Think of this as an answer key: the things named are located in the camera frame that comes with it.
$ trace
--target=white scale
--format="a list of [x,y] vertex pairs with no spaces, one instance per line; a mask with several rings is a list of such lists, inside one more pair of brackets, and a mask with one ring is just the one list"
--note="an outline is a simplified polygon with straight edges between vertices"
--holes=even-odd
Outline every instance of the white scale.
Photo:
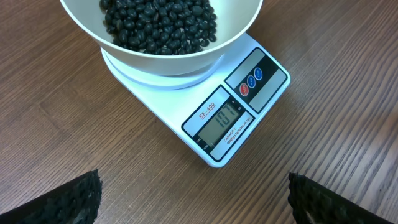
[[290,75],[244,34],[213,65],[159,76],[102,49],[112,74],[212,167],[223,167],[290,83]]

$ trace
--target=round weighing plate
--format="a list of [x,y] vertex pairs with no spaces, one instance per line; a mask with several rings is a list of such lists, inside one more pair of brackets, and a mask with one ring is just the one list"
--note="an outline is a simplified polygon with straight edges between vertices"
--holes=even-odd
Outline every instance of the round weighing plate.
[[208,65],[195,72],[185,74],[185,75],[173,75],[173,76],[163,76],[154,75],[146,72],[142,72],[133,67],[130,67],[118,59],[114,58],[112,55],[107,53],[104,49],[101,49],[105,62],[110,62],[110,64],[121,74],[128,77],[130,80],[140,83],[145,86],[152,88],[158,88],[161,90],[179,90],[182,88],[190,87],[202,82],[221,64],[224,59],[224,55],[221,56],[215,63]]

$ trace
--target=round button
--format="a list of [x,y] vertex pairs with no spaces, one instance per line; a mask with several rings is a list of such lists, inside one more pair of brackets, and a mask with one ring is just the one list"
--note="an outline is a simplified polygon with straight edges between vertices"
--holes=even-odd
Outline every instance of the round button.
[[250,88],[254,88],[256,86],[256,79],[252,75],[248,76],[248,86]]
[[247,96],[249,94],[249,88],[246,83],[242,83],[239,90],[241,91],[242,96]]
[[262,70],[261,70],[261,68],[254,69],[254,77],[256,78],[256,80],[261,80],[262,79]]

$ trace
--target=wooden table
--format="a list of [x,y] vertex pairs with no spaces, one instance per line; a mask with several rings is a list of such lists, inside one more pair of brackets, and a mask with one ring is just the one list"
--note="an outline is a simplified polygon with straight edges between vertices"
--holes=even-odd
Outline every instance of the wooden table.
[[293,223],[289,172],[398,222],[398,1],[266,0],[250,28],[292,83],[207,166],[58,1],[0,7],[0,213],[99,169],[97,223]]

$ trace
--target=bowl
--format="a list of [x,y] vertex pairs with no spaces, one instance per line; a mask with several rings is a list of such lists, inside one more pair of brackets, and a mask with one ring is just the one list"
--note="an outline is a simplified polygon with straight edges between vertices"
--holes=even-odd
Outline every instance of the bowl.
[[217,61],[244,34],[259,14],[263,0],[210,0],[217,15],[217,41],[204,51],[186,55],[151,55],[114,45],[104,24],[100,0],[60,0],[69,16],[107,53],[143,72],[181,75]]

